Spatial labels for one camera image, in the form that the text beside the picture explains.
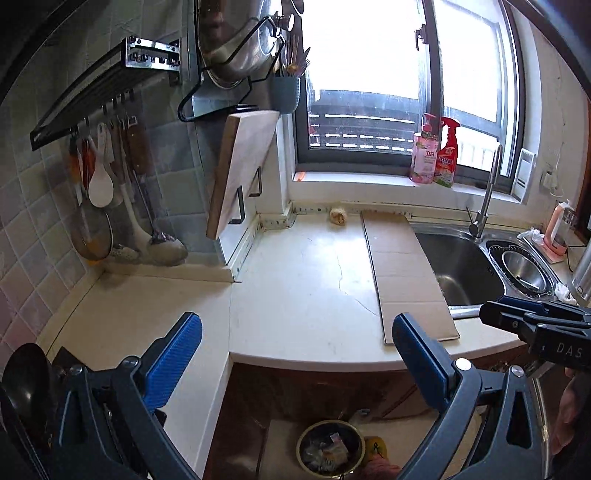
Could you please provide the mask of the person right hand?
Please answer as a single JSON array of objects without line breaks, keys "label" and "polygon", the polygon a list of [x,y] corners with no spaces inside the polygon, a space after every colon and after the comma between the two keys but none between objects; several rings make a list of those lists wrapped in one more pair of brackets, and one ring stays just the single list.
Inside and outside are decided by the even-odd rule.
[{"label": "person right hand", "polygon": [[590,394],[590,376],[565,367],[564,374],[569,379],[560,403],[550,438],[550,453],[557,455],[568,446],[575,436],[575,422]]}]

